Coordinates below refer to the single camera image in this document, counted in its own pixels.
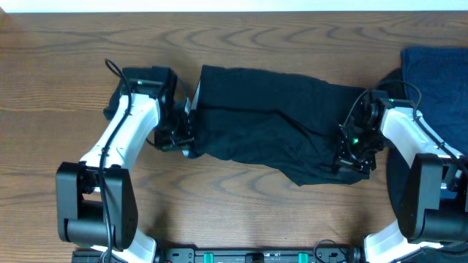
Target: black cable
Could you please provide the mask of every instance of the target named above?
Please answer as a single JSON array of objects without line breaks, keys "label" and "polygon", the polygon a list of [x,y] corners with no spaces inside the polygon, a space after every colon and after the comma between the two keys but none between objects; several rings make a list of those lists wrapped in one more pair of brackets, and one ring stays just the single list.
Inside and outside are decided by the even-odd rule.
[{"label": "black cable", "polygon": [[109,151],[109,147],[110,147],[110,144],[112,143],[112,140],[117,135],[118,130],[124,124],[127,117],[130,115],[130,112],[132,109],[132,91],[131,91],[130,83],[128,79],[125,77],[124,73],[122,73],[122,71],[118,68],[118,66],[113,61],[109,59],[105,59],[105,65],[113,74],[119,76],[122,80],[124,80],[125,84],[127,85],[127,93],[129,97],[129,103],[127,106],[127,110],[125,110],[124,117],[122,117],[122,119],[118,122],[116,128],[112,131],[109,138],[107,139],[105,146],[101,150],[101,158],[99,160],[99,169],[98,169],[99,188],[101,190],[101,200],[102,200],[102,205],[104,208],[104,218],[105,218],[105,226],[106,226],[106,232],[107,232],[107,251],[105,252],[106,255],[104,256],[104,259],[106,258],[108,254],[110,254],[110,256],[107,256],[107,260],[106,260],[107,263],[110,263],[110,260],[112,258],[113,230],[112,230],[112,224],[110,222],[107,197],[105,196],[104,162],[107,157],[107,152]]},{"label": "black cable", "polygon": [[[315,256],[315,259],[316,259],[317,261],[319,261],[320,263],[326,263],[326,262],[324,262],[323,260],[321,260],[321,258],[317,255],[317,249],[318,249],[319,245],[322,244],[322,243],[324,243],[324,242],[329,242],[329,243],[333,243],[333,244],[335,244],[335,245],[338,245],[338,244],[336,244],[336,242],[333,241],[333,240],[321,240],[321,241],[319,241],[319,242],[315,245],[315,247],[314,247],[314,256]],[[344,261],[343,261],[343,262],[345,262],[346,259],[347,259],[347,254],[346,254],[341,248],[338,248],[338,249],[339,249],[339,251],[343,254],[343,256],[344,256]]]},{"label": "black cable", "polygon": [[405,255],[405,256],[401,256],[401,257],[399,257],[399,258],[397,258],[397,259],[394,259],[394,260],[392,260],[390,263],[402,262],[402,261],[404,261],[404,260],[411,259],[411,258],[413,258],[413,257],[415,257],[415,256],[417,256],[417,255],[419,255],[419,254],[421,254],[421,253],[424,253],[423,248],[419,248],[418,250],[414,251],[414,252],[411,253],[411,254],[407,254],[407,255]]},{"label": "black cable", "polygon": [[448,150],[445,147],[445,142],[440,142],[432,134],[432,132],[430,132],[423,125],[423,123],[421,123],[420,116],[418,116],[418,110],[419,110],[419,106],[421,104],[421,99],[423,98],[423,94],[421,93],[419,88],[416,87],[416,85],[414,85],[412,83],[408,83],[408,82],[403,81],[403,80],[388,80],[388,81],[377,84],[377,87],[379,87],[381,85],[384,85],[384,84],[388,84],[388,83],[401,83],[403,85],[408,85],[410,88],[412,88],[413,90],[416,91],[416,93],[418,94],[418,102],[416,102],[416,106],[412,108],[412,117],[413,117],[413,119],[416,121],[416,123],[419,125],[419,127],[423,130],[423,132],[425,134],[427,134],[427,136],[429,136],[429,138],[431,138],[431,140],[437,145],[437,147],[442,149],[446,154],[448,154],[449,157],[452,159],[453,163],[456,164],[456,166],[465,174],[465,176],[468,176],[468,169],[460,162],[460,160],[458,159],[457,156],[455,156],[450,150]]},{"label": "black cable", "polygon": [[151,145],[151,146],[153,146],[153,147],[156,147],[156,145],[155,145],[152,141],[150,141],[148,138],[146,138],[146,142],[147,142],[149,145]]}]

